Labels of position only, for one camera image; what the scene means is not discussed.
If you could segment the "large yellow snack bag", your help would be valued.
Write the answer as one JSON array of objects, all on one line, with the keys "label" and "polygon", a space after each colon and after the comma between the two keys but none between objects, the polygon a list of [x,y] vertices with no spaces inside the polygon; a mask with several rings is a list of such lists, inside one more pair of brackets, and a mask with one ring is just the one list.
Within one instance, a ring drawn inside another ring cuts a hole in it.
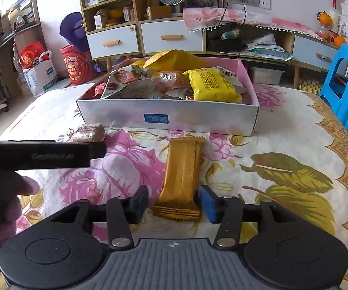
[{"label": "large yellow snack bag", "polygon": [[155,53],[148,60],[137,60],[131,63],[143,69],[153,69],[156,71],[188,71],[191,69],[201,69],[208,66],[208,63],[187,52],[177,49]]}]

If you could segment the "pink clear candy packet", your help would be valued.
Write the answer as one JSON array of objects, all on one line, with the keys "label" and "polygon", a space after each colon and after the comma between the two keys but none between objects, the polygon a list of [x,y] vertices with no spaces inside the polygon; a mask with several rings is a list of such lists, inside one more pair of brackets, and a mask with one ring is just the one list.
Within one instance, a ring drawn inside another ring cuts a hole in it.
[{"label": "pink clear candy packet", "polygon": [[183,72],[156,71],[151,80],[155,84],[155,89],[163,94],[169,90],[192,89],[189,78]]}]

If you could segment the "small red snack packet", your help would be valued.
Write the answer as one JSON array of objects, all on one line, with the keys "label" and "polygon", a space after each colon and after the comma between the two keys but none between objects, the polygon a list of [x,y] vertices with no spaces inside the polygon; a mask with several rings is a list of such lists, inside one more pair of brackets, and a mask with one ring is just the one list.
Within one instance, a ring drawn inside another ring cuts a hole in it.
[{"label": "small red snack packet", "polygon": [[116,85],[113,82],[102,82],[100,85],[97,85],[95,87],[95,94],[94,97],[97,98],[103,94],[105,90],[115,90],[118,85]]}]

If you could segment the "orange fruit lower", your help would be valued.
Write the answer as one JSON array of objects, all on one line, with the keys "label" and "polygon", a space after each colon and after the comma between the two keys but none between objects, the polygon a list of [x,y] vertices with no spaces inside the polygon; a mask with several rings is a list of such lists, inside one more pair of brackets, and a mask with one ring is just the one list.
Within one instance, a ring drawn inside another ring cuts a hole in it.
[{"label": "orange fruit lower", "polygon": [[339,49],[342,44],[346,44],[346,39],[342,35],[336,35],[333,38],[333,44]]}]

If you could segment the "brown snack bar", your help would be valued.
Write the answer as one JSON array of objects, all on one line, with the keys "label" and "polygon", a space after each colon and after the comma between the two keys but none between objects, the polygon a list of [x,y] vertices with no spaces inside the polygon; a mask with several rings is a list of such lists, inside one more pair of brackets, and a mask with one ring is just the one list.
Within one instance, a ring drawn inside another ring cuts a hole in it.
[{"label": "brown snack bar", "polygon": [[101,142],[105,139],[105,128],[101,124],[80,126],[71,137],[71,142],[87,143]]}]

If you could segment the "orange wafer bar packet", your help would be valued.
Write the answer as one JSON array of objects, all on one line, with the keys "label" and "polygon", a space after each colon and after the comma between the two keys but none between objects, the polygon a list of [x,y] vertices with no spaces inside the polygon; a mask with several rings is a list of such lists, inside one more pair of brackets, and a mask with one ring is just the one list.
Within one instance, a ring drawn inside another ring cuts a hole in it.
[{"label": "orange wafer bar packet", "polygon": [[204,142],[203,137],[192,136],[170,140],[163,189],[152,207],[155,216],[181,221],[200,218],[196,195]]}]

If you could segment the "wooden shelf cabinet with drawers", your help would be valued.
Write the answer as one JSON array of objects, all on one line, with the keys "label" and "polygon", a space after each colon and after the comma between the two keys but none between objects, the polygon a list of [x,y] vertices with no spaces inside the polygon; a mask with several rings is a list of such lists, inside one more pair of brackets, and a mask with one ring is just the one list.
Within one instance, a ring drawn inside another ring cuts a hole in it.
[{"label": "wooden shelf cabinet with drawers", "polygon": [[205,33],[185,26],[183,5],[160,0],[80,0],[83,27],[93,60],[153,55],[170,49],[206,51]]}]

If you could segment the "orange fruit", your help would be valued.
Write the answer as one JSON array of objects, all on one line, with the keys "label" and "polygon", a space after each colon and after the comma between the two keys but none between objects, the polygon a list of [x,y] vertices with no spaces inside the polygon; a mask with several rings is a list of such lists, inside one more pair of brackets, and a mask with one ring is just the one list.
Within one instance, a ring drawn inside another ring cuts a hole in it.
[{"label": "orange fruit", "polygon": [[331,16],[325,11],[318,12],[316,15],[316,19],[320,22],[321,25],[330,27],[332,25]]},{"label": "orange fruit", "polygon": [[342,35],[336,35],[333,38],[333,44],[339,49],[342,44],[346,44],[346,39]]}]

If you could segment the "purple plush toy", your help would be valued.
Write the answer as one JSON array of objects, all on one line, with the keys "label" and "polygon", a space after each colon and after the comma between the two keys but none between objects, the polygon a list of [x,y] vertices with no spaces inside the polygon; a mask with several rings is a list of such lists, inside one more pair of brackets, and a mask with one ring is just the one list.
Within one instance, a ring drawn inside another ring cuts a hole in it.
[{"label": "purple plush toy", "polygon": [[81,13],[70,13],[62,20],[60,35],[79,52],[90,51]]}]

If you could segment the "yellow snack packet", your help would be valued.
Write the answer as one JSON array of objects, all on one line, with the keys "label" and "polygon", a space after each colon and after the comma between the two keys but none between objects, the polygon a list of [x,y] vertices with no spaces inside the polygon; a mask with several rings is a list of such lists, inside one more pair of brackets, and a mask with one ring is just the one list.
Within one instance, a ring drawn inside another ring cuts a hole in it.
[{"label": "yellow snack packet", "polygon": [[194,101],[241,103],[242,95],[237,93],[231,82],[216,67],[191,69],[183,73],[189,78]]}]

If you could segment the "pink cardboard snack box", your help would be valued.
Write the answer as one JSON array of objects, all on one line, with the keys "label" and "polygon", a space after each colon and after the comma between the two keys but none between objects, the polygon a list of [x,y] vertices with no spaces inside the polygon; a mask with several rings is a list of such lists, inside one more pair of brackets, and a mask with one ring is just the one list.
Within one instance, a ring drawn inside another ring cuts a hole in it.
[{"label": "pink cardboard snack box", "polygon": [[202,59],[209,67],[220,66],[236,74],[246,89],[241,103],[159,99],[93,100],[91,97],[95,86],[92,86],[77,100],[84,122],[116,128],[251,136],[257,124],[260,105],[242,62],[221,57]]}]

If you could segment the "white paper shopping bag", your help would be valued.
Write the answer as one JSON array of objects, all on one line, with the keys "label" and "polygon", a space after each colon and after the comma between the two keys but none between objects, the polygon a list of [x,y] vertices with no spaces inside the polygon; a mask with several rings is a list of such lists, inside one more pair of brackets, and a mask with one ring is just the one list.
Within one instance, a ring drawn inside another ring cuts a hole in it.
[{"label": "white paper shopping bag", "polygon": [[59,80],[57,71],[52,61],[52,51],[43,52],[35,59],[35,64],[23,69],[26,83],[34,97],[47,92]]}]

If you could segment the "pink floral cloth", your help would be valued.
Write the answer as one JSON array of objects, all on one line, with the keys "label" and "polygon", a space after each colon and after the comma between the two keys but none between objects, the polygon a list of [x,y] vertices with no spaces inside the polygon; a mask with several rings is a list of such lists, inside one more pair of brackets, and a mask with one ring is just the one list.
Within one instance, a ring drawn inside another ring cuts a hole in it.
[{"label": "pink floral cloth", "polygon": [[205,31],[217,29],[228,24],[244,24],[265,29],[273,29],[306,35],[323,41],[313,29],[298,22],[272,17],[268,14],[240,11],[233,8],[184,8],[182,11],[184,24],[189,31]]}]

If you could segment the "orange fruit upper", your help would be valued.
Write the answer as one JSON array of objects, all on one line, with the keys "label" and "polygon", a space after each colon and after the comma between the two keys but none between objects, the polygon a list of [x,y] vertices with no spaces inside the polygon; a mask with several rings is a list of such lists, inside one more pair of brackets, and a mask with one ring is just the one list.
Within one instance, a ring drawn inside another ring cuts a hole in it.
[{"label": "orange fruit upper", "polygon": [[318,12],[316,15],[316,19],[320,22],[321,25],[330,27],[332,25],[331,16],[325,11]]}]

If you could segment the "wall power socket strip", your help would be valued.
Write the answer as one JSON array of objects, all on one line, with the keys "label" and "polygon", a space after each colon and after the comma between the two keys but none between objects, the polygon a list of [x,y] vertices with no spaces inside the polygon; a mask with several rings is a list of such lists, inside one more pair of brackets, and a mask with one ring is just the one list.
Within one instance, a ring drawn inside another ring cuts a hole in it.
[{"label": "wall power socket strip", "polygon": [[271,0],[229,0],[230,3],[271,10]]}]

